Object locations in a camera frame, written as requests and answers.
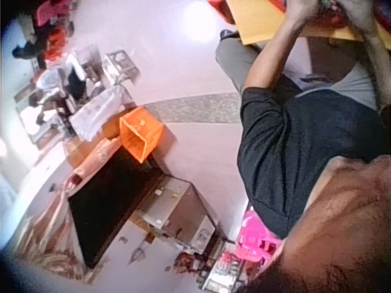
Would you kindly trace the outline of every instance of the orange crate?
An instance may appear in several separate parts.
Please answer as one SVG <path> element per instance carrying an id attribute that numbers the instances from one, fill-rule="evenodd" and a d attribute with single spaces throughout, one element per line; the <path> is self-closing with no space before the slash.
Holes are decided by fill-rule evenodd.
<path id="1" fill-rule="evenodd" d="M 121 143 L 132 156 L 143 163 L 158 144 L 163 127 L 163 123 L 144 107 L 137 107 L 120 119 Z"/>

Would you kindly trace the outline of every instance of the person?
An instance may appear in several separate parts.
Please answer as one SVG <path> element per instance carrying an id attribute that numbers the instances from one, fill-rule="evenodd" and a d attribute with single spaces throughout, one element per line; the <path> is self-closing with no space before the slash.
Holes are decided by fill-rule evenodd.
<path id="1" fill-rule="evenodd" d="M 391 288 L 391 157 L 380 111 L 390 56 L 374 1 L 332 0 L 369 60 L 340 82 L 301 93 L 283 74 L 319 0 L 289 0 L 259 53 L 223 32 L 216 60 L 241 93 L 238 168 L 250 204 L 282 245 L 241 292 L 385 292 Z"/>

